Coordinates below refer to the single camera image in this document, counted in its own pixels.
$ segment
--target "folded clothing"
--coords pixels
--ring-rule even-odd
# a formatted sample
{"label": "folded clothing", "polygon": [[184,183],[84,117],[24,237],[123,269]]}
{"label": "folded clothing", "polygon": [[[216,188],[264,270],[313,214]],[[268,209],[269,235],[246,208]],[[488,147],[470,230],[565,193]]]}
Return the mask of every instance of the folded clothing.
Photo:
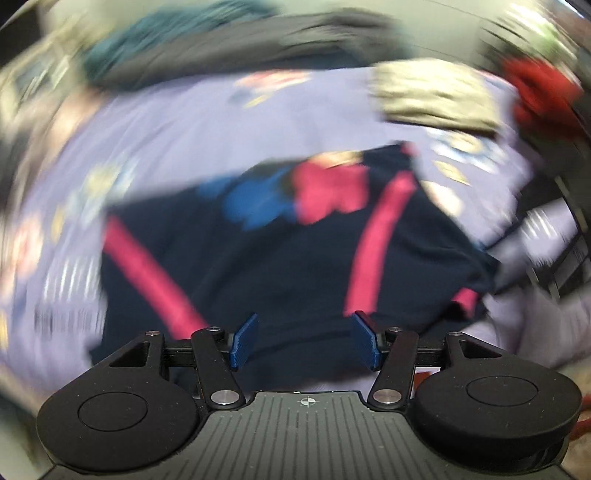
{"label": "folded clothing", "polygon": [[146,330],[188,338],[255,312],[245,390],[335,381],[364,372],[349,345],[354,311],[426,335],[459,330],[496,265],[431,203],[404,145],[269,161],[113,208],[93,360]]}
{"label": "folded clothing", "polygon": [[275,14],[276,10],[271,6],[243,0],[222,0],[205,7],[160,10],[94,45],[85,54],[84,68],[88,78],[95,81],[118,63],[183,35]]}
{"label": "folded clothing", "polygon": [[372,92],[389,120],[494,133],[500,118],[479,72],[438,59],[379,63]]}
{"label": "folded clothing", "polygon": [[120,62],[91,81],[106,89],[133,90],[198,74],[362,67],[408,56],[394,20],[346,8],[185,34]]}
{"label": "folded clothing", "polygon": [[582,129],[572,104],[583,90],[554,66],[542,60],[505,62],[505,78],[519,92],[514,108],[517,124],[526,134],[577,138]]}

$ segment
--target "gray ribbed plate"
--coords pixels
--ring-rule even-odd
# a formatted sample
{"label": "gray ribbed plate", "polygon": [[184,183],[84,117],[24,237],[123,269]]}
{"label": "gray ribbed plate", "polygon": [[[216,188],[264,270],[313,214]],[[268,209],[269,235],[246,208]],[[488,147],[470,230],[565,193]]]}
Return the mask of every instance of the gray ribbed plate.
{"label": "gray ribbed plate", "polygon": [[[374,412],[353,392],[259,393],[238,411],[213,413],[180,453],[143,471],[81,475],[57,466],[44,480],[486,480],[441,460],[406,419]],[[566,480],[553,466],[520,477]]]}

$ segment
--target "teal cloth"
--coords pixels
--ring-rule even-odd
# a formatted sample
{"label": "teal cloth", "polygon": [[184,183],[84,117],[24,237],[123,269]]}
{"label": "teal cloth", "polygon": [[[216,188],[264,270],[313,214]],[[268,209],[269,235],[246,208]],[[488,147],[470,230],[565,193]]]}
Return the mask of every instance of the teal cloth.
{"label": "teal cloth", "polygon": [[84,69],[88,79],[95,82],[118,63],[182,35],[214,30],[235,21],[271,17],[276,13],[274,7],[245,0],[222,0],[205,7],[160,10],[94,45],[84,55]]}

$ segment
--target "gray blanket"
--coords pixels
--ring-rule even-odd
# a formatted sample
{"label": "gray blanket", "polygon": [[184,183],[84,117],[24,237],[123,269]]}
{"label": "gray blanket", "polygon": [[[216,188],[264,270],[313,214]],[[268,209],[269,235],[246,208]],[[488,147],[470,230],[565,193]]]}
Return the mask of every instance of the gray blanket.
{"label": "gray blanket", "polygon": [[196,74],[361,67],[409,56],[395,21],[343,9],[184,35],[117,64],[94,83],[107,89],[137,89]]}

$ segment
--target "circular black disc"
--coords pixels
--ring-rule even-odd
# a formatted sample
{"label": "circular black disc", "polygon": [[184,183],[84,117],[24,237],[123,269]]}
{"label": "circular black disc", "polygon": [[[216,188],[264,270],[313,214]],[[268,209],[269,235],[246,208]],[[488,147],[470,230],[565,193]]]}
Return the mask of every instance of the circular black disc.
{"label": "circular black disc", "polygon": [[192,397],[153,372],[90,370],[42,406],[37,431],[57,463],[84,472],[146,467],[178,451],[194,432]]}
{"label": "circular black disc", "polygon": [[414,415],[437,449],[482,458],[526,458],[563,440],[581,394],[567,377],[507,355],[469,359],[417,388]]}

